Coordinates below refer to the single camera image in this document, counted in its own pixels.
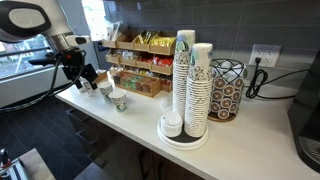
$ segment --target white paper cup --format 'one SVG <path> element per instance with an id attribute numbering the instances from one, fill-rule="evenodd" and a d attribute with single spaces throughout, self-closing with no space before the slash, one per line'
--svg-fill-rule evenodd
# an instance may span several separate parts
<path id="1" fill-rule="evenodd" d="M 127 109 L 126 94 L 127 92 L 123 89 L 115 89 L 109 94 L 109 98 L 117 112 L 124 112 Z"/>
<path id="2" fill-rule="evenodd" d="M 109 81 L 103 81 L 98 84 L 98 88 L 106 102 L 111 102 L 109 94 L 113 91 L 112 84 Z"/>

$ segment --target round white tray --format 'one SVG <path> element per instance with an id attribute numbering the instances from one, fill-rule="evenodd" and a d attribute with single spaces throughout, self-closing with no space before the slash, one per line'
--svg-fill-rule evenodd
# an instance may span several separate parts
<path id="1" fill-rule="evenodd" d="M 170 146 L 172 148 L 179 149 L 179 150 L 193 150 L 193 149 L 196 149 L 196 148 L 202 146 L 207 141 L 207 139 L 209 137 L 209 129 L 207 127 L 204 135 L 196 141 L 193 141 L 190 143 L 176 142 L 176 141 L 168 138 L 167 136 L 165 136 L 162 133 L 161 126 L 160 126 L 160 120 L 161 119 L 159 119 L 158 126 L 157 126 L 158 136 L 161 139 L 161 141 L 163 141 L 165 144 L 167 144 L 168 146 Z"/>

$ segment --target gray tile backsplash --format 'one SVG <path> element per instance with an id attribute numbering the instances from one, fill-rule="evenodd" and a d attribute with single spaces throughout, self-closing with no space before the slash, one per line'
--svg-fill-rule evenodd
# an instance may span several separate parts
<path id="1" fill-rule="evenodd" d="M 248 63 L 253 44 L 282 45 L 276 68 L 266 69 L 271 77 L 308 68 L 320 48 L 319 0 L 113 0 L 105 4 L 108 20 L 122 20 L 134 29 L 194 29 L 197 42 L 214 44 L 214 58 Z M 288 86 L 304 77 L 296 76 L 300 78 L 294 77 Z"/>

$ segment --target coffee machine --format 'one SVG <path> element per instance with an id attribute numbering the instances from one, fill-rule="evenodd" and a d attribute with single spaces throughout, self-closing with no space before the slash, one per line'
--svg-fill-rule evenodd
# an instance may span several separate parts
<path id="1" fill-rule="evenodd" d="M 320 173 L 320 51 L 288 110 L 301 160 Z"/>

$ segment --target cabinet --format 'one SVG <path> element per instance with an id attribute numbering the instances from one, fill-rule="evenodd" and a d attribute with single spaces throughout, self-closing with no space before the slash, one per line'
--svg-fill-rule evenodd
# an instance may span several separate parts
<path id="1" fill-rule="evenodd" d="M 66 112 L 88 156 L 116 180 L 202 179 L 77 109 Z"/>

